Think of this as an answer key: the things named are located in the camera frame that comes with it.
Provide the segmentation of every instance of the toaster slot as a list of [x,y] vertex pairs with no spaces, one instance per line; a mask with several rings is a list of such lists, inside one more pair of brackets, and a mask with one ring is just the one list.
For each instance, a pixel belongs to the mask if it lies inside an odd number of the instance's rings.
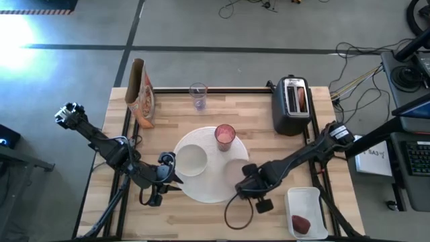
[[287,87],[287,101],[288,101],[288,109],[290,113],[297,112],[297,99],[296,99],[296,92],[294,90],[294,87]]
[[308,112],[308,104],[307,104],[307,98],[304,93],[303,87],[297,87],[297,96],[298,96],[298,105],[299,105],[299,112],[307,113]]

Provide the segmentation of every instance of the toaster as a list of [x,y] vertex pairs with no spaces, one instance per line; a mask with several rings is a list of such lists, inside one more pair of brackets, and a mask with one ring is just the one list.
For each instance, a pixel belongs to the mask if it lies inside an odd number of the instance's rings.
[[304,78],[288,76],[273,89],[271,111],[273,127],[279,134],[294,136],[310,122],[308,83]]

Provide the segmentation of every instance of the clear glass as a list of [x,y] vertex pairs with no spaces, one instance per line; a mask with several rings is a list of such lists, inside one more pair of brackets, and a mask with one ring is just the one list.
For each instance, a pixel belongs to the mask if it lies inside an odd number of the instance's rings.
[[216,143],[220,151],[228,151],[231,148],[236,131],[228,124],[221,124],[215,130]]
[[193,97],[193,103],[196,110],[203,110],[206,107],[206,94],[208,87],[203,83],[194,83],[189,87],[189,94]]

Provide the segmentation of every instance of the white plate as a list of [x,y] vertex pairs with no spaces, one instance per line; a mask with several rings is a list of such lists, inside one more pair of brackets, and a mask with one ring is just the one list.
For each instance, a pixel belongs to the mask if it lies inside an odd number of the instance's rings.
[[215,129],[216,127],[204,127],[189,132],[173,151],[177,154],[186,145],[198,145],[206,153],[208,165],[201,174],[189,177],[176,171],[176,175],[183,181],[183,184],[177,185],[183,193],[199,202],[215,203],[231,199],[236,191],[234,185],[225,182],[224,166],[233,159],[249,160],[248,152],[238,137],[233,140],[229,151],[219,151]]

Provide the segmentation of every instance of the wooden table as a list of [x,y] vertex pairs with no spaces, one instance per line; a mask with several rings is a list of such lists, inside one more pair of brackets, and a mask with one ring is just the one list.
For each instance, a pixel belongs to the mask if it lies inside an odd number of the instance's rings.
[[[320,129],[335,119],[327,87],[311,87],[316,116]],[[113,88],[107,107],[103,133],[107,136],[121,134],[126,105],[126,88]],[[142,160],[157,163],[162,151],[172,151],[177,142],[188,132],[204,126],[231,124],[237,136],[245,144],[251,162],[262,164],[284,158],[304,146],[302,135],[288,137],[276,134],[271,120],[270,94],[209,94],[207,108],[194,110],[188,94],[157,94],[155,128],[140,129],[143,141],[137,146]],[[132,119],[128,136],[131,136]],[[96,156],[97,165],[104,160]],[[347,163],[332,159],[328,164],[335,204],[356,231],[364,234]],[[107,165],[97,168],[89,181],[89,187],[79,224],[78,235],[85,234],[97,221],[109,200],[114,171]],[[138,195],[140,188],[130,187],[123,239],[156,240],[213,240],[213,239],[294,239],[288,232],[284,195],[290,188],[312,186],[308,164],[292,170],[280,187],[268,193],[274,209],[265,214],[255,214],[253,222],[241,231],[224,224],[226,202],[203,204],[192,200],[183,192],[163,195],[158,208],[142,206]],[[111,233],[115,233],[119,207],[114,213]],[[330,234],[333,234],[328,208],[325,218]],[[250,208],[246,201],[235,200],[228,209],[228,220],[234,226],[243,225],[249,219]]]

